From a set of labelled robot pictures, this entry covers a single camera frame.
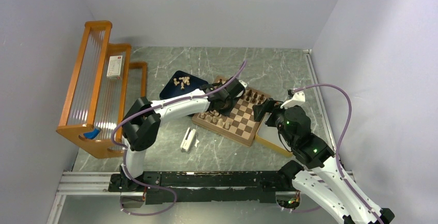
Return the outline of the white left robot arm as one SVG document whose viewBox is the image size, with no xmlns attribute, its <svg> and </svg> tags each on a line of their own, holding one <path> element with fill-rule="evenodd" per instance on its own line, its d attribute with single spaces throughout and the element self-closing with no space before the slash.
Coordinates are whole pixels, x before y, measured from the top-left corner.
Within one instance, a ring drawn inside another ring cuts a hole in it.
<svg viewBox="0 0 438 224">
<path fill-rule="evenodd" d="M 227 115 L 246 88 L 246 82 L 234 78 L 223 85 L 204 85 L 190 93 L 167 100 L 138 99 L 120 124 L 126 139 L 121 165 L 124 174 L 122 184 L 131 191 L 141 188 L 145 153 L 155 143 L 161 125 L 184 116 L 209 111 Z"/>
</svg>

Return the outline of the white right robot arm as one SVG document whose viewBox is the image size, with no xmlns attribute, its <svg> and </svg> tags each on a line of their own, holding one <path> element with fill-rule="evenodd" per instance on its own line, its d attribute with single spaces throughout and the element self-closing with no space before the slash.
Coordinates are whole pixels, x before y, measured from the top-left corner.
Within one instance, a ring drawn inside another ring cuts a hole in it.
<svg viewBox="0 0 438 224">
<path fill-rule="evenodd" d="M 338 223 L 390 223 L 395 214 L 373 202 L 339 167 L 334 151 L 312 133 L 305 110 L 295 105 L 283 108 L 272 98 L 253 106 L 254 119 L 277 129 L 280 141 L 290 148 L 295 159 L 276 174 L 276 184 L 285 190 L 295 188 L 325 209 Z"/>
</svg>

